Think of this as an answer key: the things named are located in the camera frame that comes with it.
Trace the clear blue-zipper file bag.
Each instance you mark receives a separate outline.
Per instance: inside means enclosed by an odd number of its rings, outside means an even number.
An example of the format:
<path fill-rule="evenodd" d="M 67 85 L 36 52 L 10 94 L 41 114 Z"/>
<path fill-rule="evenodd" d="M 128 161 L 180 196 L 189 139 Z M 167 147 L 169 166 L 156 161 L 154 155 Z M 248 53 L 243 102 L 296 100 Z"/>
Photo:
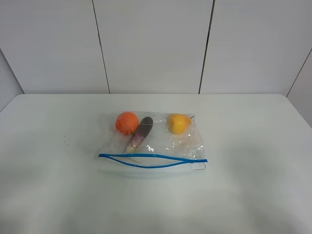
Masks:
<path fill-rule="evenodd" d="M 144 117 L 151 117 L 153 127 L 133 154 L 124 154 L 132 134 L 123 135 L 115 128 L 116 118 L 123 112 L 134 113 L 139 123 Z M 103 169 L 110 166 L 120 173 L 201 173 L 207 168 L 205 146 L 196 126 L 193 113 L 180 113 L 192 118 L 188 129 L 179 135 L 169 131 L 168 116 L 177 113 L 123 110 L 101 116 L 103 139 L 99 141 L 94 159 L 102 161 Z"/>

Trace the purple eggplant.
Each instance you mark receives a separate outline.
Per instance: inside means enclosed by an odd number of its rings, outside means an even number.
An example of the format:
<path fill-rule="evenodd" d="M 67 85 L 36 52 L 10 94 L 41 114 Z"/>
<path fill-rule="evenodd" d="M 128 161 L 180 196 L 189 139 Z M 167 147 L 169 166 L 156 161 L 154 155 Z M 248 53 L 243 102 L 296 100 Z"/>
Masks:
<path fill-rule="evenodd" d="M 124 154 L 133 154 L 138 147 L 143 143 L 153 127 L 154 121 L 151 117 L 144 117 L 139 123 L 127 146 L 125 147 Z"/>

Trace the yellow pear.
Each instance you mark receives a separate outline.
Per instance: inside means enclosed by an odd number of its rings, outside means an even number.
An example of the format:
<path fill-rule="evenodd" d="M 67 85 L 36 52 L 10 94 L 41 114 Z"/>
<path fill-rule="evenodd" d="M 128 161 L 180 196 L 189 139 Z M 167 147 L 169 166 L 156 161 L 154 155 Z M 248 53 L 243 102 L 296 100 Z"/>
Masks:
<path fill-rule="evenodd" d="M 169 131 L 176 135 L 184 133 L 191 125 L 192 118 L 183 114 L 170 114 L 167 120 Z"/>

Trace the orange fruit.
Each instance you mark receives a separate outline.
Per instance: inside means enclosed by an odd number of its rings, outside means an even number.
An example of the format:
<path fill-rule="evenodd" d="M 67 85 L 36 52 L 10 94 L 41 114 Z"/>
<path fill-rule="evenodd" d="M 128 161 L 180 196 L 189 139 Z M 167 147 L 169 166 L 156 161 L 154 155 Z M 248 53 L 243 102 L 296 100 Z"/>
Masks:
<path fill-rule="evenodd" d="M 138 117 L 132 112 L 123 112 L 116 118 L 115 128 L 123 135 L 132 134 L 138 126 Z"/>

